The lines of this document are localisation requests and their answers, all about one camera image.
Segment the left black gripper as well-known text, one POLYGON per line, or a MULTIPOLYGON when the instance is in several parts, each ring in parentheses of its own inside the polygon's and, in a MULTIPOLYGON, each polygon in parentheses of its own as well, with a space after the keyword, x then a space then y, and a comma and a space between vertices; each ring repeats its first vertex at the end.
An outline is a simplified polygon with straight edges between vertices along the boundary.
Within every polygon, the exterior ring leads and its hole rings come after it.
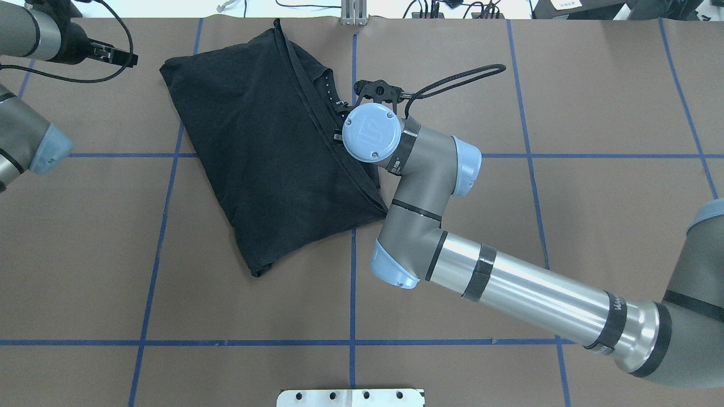
MULTIPOLYGON (((61 36, 59 51, 54 57, 55 63, 79 64, 86 58, 96 55, 96 49, 108 46, 103 41, 88 38, 84 29, 70 18, 54 18, 61 36)), ((137 65, 138 56, 120 49, 106 49, 105 61, 120 67, 131 68, 137 65)))

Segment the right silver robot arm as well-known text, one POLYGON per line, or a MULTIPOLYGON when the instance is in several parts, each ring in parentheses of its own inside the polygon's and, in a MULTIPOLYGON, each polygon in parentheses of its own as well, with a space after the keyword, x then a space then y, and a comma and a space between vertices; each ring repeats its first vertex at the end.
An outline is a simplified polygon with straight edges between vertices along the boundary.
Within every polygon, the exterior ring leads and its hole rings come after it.
POLYGON ((478 178, 480 150, 399 118, 416 94, 360 80, 339 139, 354 159, 400 177, 370 259, 380 280, 412 289, 425 280, 611 357, 665 386, 722 387, 722 199, 704 204, 661 301, 626 301, 442 229, 452 196, 478 178))

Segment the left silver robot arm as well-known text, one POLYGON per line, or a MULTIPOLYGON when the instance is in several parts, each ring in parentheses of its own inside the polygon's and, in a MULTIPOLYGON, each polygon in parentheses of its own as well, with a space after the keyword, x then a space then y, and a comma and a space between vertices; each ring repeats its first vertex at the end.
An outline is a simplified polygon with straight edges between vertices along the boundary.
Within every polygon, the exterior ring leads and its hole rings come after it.
POLYGON ((102 7, 119 23, 128 49, 90 38, 78 24, 82 13, 75 1, 2 2, 2 56, 28 60, 26 66, 2 64, 2 71, 21 71, 18 90, 2 86, 1 184, 2 192, 26 173, 46 175, 71 154, 74 142, 24 100, 31 75, 74 84, 98 84, 118 77, 137 65, 138 56, 127 24, 106 2, 102 7), (99 78, 71 78, 34 68, 34 62, 77 65, 93 59, 117 66, 99 78))

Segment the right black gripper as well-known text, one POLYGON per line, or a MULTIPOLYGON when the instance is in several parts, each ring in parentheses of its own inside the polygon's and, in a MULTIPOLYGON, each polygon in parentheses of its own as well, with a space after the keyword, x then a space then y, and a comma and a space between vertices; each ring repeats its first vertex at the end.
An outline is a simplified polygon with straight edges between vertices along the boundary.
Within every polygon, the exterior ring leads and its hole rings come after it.
POLYGON ((406 99, 410 99, 410 93, 398 86, 392 86, 385 80, 369 81, 359 80, 354 83, 354 94, 357 95, 354 108, 357 108, 363 100, 369 99, 373 103, 390 104, 393 113, 397 113, 397 106, 406 99))

